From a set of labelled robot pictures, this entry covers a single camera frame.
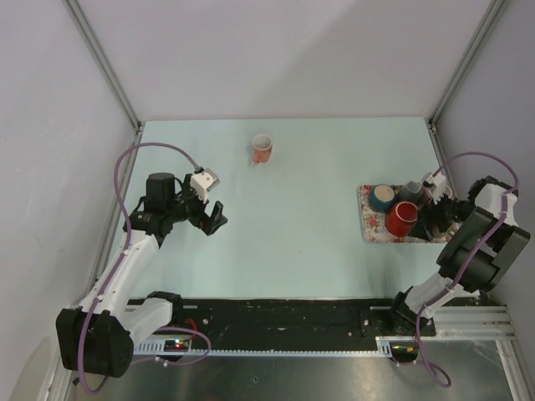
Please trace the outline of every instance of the patterned tray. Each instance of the patterned tray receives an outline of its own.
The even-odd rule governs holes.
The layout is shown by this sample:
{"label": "patterned tray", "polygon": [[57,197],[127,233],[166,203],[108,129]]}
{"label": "patterned tray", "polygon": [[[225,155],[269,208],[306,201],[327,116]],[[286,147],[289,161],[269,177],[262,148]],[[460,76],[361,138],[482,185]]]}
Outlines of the patterned tray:
{"label": "patterned tray", "polygon": [[[360,224],[362,226],[362,233],[364,240],[367,242],[399,242],[399,243],[435,243],[442,244],[450,240],[451,236],[443,236],[442,238],[434,238],[432,241],[425,241],[413,236],[406,236],[399,238],[390,234],[385,227],[385,213],[372,211],[369,208],[368,196],[373,188],[373,185],[362,185],[359,188],[359,203],[360,203]],[[395,191],[398,192],[402,185],[396,185]]]}

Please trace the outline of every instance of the wall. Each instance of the wall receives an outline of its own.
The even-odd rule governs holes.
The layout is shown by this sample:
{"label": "wall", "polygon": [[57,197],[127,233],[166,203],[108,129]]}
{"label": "wall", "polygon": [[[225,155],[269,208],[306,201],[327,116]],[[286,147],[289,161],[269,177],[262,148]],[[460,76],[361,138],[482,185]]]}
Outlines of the wall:
{"label": "wall", "polygon": [[30,400],[55,366],[55,318],[86,288],[132,131],[59,0],[4,2],[0,53],[0,399]]}
{"label": "wall", "polygon": [[[513,0],[466,81],[438,124],[447,155],[483,150],[507,160],[520,176],[515,217],[535,234],[535,2]],[[459,160],[452,174],[466,191],[485,175],[512,182],[504,169],[481,158]],[[532,240],[493,291],[509,308],[532,374],[535,374],[535,241]]]}
{"label": "wall", "polygon": [[490,0],[81,0],[142,119],[429,116]]}

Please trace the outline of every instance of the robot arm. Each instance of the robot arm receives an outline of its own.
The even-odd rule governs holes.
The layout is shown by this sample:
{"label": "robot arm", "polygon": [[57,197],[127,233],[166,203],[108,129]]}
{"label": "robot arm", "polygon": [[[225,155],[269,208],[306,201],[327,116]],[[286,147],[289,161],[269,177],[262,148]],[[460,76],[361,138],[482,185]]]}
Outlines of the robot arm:
{"label": "robot arm", "polygon": [[[181,186],[178,193],[176,182]],[[130,365],[135,347],[158,328],[170,322],[182,323],[178,295],[153,292],[137,307],[129,306],[128,301],[141,273],[174,224],[188,220],[209,236],[227,223],[221,202],[215,203],[210,216],[205,212],[208,192],[218,182],[212,171],[203,169],[186,175],[184,182],[169,173],[149,175],[146,195],[140,198],[129,218],[132,231],[128,250],[123,251],[121,246],[89,294],[75,309],[63,309],[56,319],[59,348],[67,369],[77,370],[82,325],[95,298],[98,303],[84,347],[84,371],[87,373],[122,376]]]}
{"label": "robot arm", "polygon": [[[505,221],[475,253],[461,280],[454,285],[456,275],[471,251],[498,222],[502,196],[511,187],[488,176],[471,187],[468,200],[452,200],[443,196],[445,178],[440,175],[438,178],[429,176],[425,182],[432,201],[423,207],[420,218],[423,217],[428,232],[444,232],[452,222],[462,225],[436,261],[440,270],[423,284],[400,292],[395,298],[390,312],[395,322],[403,327],[415,326],[416,314],[423,306],[426,308],[421,324],[425,325],[439,307],[454,297],[493,289],[530,239],[530,234],[518,227],[514,220],[512,208],[518,196],[514,191],[507,195]],[[438,301],[428,303],[438,297]]]}

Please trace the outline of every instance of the mug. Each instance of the mug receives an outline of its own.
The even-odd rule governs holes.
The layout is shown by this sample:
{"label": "mug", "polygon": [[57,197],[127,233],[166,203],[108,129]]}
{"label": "mug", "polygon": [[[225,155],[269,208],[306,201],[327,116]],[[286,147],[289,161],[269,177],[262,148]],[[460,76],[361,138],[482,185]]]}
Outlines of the mug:
{"label": "mug", "polygon": [[418,208],[414,203],[402,200],[394,205],[385,219],[386,230],[393,236],[408,236],[418,221]]}
{"label": "mug", "polygon": [[394,187],[386,184],[374,186],[368,195],[369,207],[372,211],[389,211],[397,201]]}
{"label": "mug", "polygon": [[416,181],[408,182],[400,189],[399,197],[400,201],[407,201],[418,205],[421,198],[421,184]]}
{"label": "mug", "polygon": [[273,149],[273,140],[271,136],[260,134],[252,139],[252,147],[254,148],[254,156],[252,161],[255,163],[267,163],[271,157]]}

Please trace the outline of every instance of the light blue tabletop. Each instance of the light blue tabletop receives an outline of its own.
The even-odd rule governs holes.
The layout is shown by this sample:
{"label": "light blue tabletop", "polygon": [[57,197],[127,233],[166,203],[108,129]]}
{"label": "light blue tabletop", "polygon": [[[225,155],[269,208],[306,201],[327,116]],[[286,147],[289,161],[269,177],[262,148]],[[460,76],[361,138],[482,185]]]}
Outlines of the light blue tabletop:
{"label": "light blue tabletop", "polygon": [[[273,155],[254,165],[251,140],[261,133],[273,137]],[[210,199],[222,202],[228,223],[209,237],[188,222],[175,225],[136,297],[154,290],[183,297],[392,297],[438,269],[443,245],[367,243],[359,222],[360,185],[420,180],[438,166],[423,119],[154,121],[143,134],[151,141],[179,146],[219,175]],[[147,176],[159,171],[182,179],[192,168],[173,150],[141,149],[129,211],[145,194]]]}

